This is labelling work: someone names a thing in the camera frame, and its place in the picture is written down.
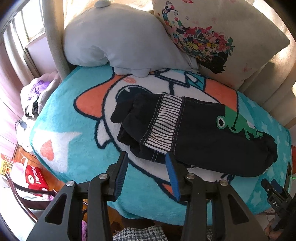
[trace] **cartoon eye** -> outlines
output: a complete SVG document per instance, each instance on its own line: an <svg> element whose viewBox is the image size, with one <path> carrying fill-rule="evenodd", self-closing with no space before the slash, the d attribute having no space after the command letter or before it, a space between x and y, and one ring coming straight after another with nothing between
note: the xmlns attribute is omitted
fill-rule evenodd
<svg viewBox="0 0 296 241"><path fill-rule="evenodd" d="M249 122L248 120L247 120L247 124L248 124L248 126L251 127L252 129L255 129L255 128L256 128L256 127L255 127L251 122Z"/></svg>
<svg viewBox="0 0 296 241"><path fill-rule="evenodd" d="M225 126L225 120L223 119L223 117L219 116L217 118L217 126L220 129L222 129Z"/></svg>
<svg viewBox="0 0 296 241"><path fill-rule="evenodd" d="M139 85L127 85L117 92L115 99L117 103L120 103L122 101L133 99L134 96L139 93L152 93L152 92Z"/></svg>

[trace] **frog eye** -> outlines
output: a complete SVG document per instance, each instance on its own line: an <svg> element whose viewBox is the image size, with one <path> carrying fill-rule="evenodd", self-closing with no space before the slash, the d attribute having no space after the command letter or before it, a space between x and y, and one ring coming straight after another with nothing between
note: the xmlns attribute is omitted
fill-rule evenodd
<svg viewBox="0 0 296 241"><path fill-rule="evenodd" d="M251 123L251 122L249 122L248 120L247 120L247 124L248 124L248 126L250 127L250 128L252 128L252 129L255 129L256 127Z"/></svg>
<svg viewBox="0 0 296 241"><path fill-rule="evenodd" d="M219 116L217 118L217 126L218 128L222 129L225 127L225 120L223 119L223 117Z"/></svg>

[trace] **purple cloth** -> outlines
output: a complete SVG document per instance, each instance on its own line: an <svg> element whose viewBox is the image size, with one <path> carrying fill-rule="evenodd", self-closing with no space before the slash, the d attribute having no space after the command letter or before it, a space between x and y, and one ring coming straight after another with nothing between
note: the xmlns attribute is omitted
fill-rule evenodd
<svg viewBox="0 0 296 241"><path fill-rule="evenodd" d="M30 93L29 93L29 99L32 99L33 96L39 95L44 91L50 84L50 81L44 81L44 80L39 80L36 84L33 85Z"/></svg>

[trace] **window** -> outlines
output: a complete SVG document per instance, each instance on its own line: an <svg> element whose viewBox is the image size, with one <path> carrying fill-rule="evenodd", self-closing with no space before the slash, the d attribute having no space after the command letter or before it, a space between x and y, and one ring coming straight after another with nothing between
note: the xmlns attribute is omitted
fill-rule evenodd
<svg viewBox="0 0 296 241"><path fill-rule="evenodd" d="M15 16L15 28L23 47L44 32L41 0L30 0Z"/></svg>

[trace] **floral print pillow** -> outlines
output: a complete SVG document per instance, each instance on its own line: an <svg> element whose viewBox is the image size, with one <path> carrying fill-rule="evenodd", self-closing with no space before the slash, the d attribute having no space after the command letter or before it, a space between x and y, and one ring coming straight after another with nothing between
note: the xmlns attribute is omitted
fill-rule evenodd
<svg viewBox="0 0 296 241"><path fill-rule="evenodd" d="M200 72L234 89L289 45L285 34L245 0L152 3L173 42L196 58Z"/></svg>

